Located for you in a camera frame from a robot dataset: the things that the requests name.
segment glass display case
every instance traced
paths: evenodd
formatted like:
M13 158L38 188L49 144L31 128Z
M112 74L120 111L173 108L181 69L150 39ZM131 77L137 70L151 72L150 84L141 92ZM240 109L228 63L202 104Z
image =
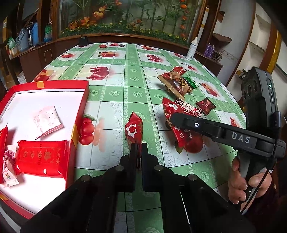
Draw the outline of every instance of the glass display case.
M59 0L59 37L151 36L188 45L203 0Z

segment white wall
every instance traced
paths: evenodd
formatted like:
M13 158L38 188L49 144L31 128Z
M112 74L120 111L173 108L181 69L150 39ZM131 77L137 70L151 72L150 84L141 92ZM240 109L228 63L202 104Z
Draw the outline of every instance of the white wall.
M220 63L223 68L217 78L225 85L230 78L248 38L253 12L253 0L222 0L221 11L225 11L222 23L216 23L214 33L228 36L232 41L223 47Z

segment screw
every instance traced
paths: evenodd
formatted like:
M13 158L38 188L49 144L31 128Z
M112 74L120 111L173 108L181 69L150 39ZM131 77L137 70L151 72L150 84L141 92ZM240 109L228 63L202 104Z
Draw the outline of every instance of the screw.
M90 179L91 179L91 176L90 176L90 175L83 175L83 176L81 177L81 180L82 180L83 182L89 181Z
M125 167L123 165L116 166L116 171L118 171L118 172L122 172L124 169L125 169Z
M187 177L192 181L197 180L197 176L195 174L189 174Z
M162 171L162 170L164 169L164 166L162 166L162 165L155 165L155 166L154 166L154 169L155 169L156 171L160 172L160 171Z

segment fingernail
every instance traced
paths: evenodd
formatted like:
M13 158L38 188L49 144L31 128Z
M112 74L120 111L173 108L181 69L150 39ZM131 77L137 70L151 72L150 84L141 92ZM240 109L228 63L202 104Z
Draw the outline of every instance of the fingernail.
M251 177L248 183L252 187L257 186L259 184L259 177L257 176Z

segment bottle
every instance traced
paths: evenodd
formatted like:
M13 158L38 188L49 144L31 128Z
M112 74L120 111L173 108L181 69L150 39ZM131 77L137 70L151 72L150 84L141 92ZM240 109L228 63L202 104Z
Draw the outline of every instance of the bottle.
M206 49L205 49L205 51L204 51L204 56L208 56L208 52L209 52L209 50L210 50L210 48L211 48L211 45L210 45L210 43L206 46Z
M214 46L212 46L212 47L210 47L210 50L209 50L209 52L208 52L208 58L211 58L212 57L212 55L214 54L214 52L215 52L215 47Z
M188 50L187 55L186 55L187 59L189 59L189 60L193 59L193 56L195 54L197 46L198 46L197 37L195 37L193 42L190 43L190 47L189 47L189 50Z

